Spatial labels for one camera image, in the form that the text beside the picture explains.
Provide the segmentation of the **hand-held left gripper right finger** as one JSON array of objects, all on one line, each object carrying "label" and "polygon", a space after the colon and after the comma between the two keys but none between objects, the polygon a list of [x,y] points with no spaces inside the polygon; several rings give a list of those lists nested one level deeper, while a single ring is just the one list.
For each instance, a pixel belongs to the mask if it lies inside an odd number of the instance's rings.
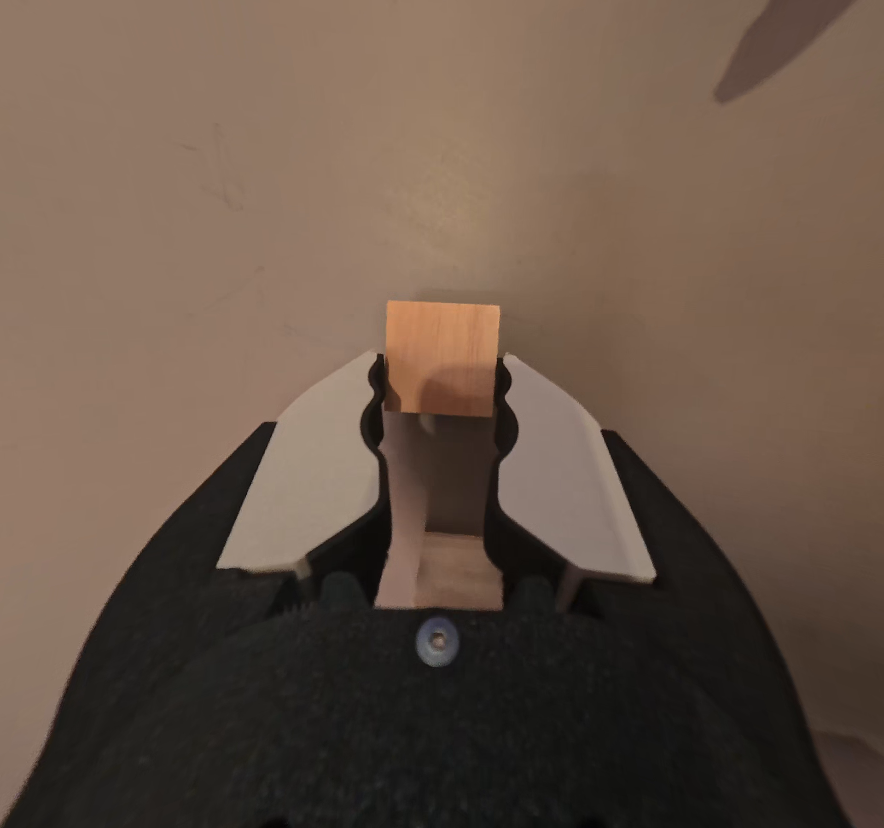
[{"label": "hand-held left gripper right finger", "polygon": [[498,359],[494,407],[483,544],[504,580],[652,584],[656,568],[595,418],[512,353]]}]

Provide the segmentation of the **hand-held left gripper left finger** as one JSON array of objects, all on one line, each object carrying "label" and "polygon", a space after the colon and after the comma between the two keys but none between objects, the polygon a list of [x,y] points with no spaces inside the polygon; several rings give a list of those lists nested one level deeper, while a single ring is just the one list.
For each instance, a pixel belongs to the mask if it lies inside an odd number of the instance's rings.
[{"label": "hand-held left gripper left finger", "polygon": [[382,575],[392,540],[384,375],[383,356],[362,353],[280,414],[218,569]]}]

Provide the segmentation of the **wooden cube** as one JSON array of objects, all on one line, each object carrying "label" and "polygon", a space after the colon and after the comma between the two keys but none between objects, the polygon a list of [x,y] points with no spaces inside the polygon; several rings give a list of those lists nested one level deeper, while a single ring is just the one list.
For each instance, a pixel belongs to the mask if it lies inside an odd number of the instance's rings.
[{"label": "wooden cube", "polygon": [[384,408],[492,418],[499,342],[499,306],[389,301]]}]

